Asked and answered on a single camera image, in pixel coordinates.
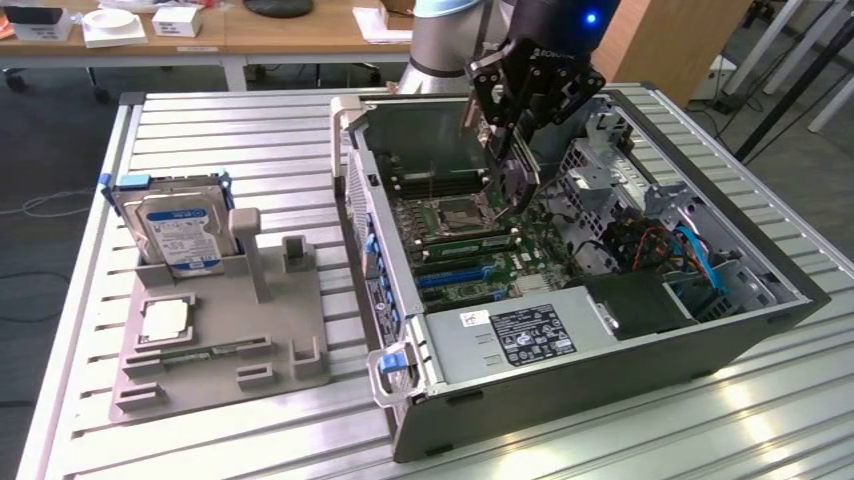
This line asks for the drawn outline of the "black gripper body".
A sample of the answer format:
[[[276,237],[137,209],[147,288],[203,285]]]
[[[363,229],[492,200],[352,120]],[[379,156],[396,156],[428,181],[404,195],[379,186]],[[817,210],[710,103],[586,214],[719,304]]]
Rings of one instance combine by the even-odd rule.
[[[504,71],[587,67],[618,6],[616,0],[518,1],[502,45]]]

